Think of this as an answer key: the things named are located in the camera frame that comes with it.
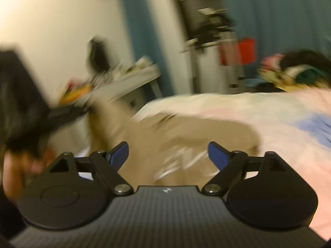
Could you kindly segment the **person left hand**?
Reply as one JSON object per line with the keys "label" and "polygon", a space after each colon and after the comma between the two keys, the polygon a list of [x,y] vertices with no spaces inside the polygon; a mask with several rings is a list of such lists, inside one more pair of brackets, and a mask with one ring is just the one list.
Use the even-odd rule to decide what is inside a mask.
{"label": "person left hand", "polygon": [[7,151],[3,162],[2,186],[6,198],[16,204],[26,179],[41,174],[55,160],[55,151],[47,146],[42,157],[35,158],[28,151]]}

